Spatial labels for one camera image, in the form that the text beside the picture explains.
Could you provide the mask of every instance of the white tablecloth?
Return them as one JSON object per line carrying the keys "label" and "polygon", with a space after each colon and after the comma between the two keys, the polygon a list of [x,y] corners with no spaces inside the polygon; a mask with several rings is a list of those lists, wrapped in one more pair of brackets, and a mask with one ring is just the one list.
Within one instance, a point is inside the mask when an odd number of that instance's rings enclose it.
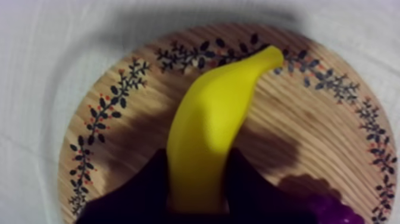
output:
{"label": "white tablecloth", "polygon": [[0,223],[61,223],[58,154],[80,100],[127,52],[198,24],[263,22],[334,49],[400,145],[399,11],[398,0],[0,0]]}

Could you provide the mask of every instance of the purple object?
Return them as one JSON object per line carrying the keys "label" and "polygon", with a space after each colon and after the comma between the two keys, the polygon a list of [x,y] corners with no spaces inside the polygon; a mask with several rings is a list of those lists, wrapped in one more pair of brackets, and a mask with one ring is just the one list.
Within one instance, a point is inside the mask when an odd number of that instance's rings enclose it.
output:
{"label": "purple object", "polygon": [[310,210],[319,224],[364,224],[364,219],[353,209],[329,195],[312,195],[307,198]]}

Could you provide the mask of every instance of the yellow banana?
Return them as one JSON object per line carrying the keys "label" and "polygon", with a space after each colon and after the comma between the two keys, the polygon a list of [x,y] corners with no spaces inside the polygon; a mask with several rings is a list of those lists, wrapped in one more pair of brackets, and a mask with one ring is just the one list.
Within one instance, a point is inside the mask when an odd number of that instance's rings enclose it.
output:
{"label": "yellow banana", "polygon": [[223,211],[223,172],[232,142],[250,106],[258,78],[282,66],[274,46],[212,69],[190,87],[167,143],[171,207],[179,213]]}

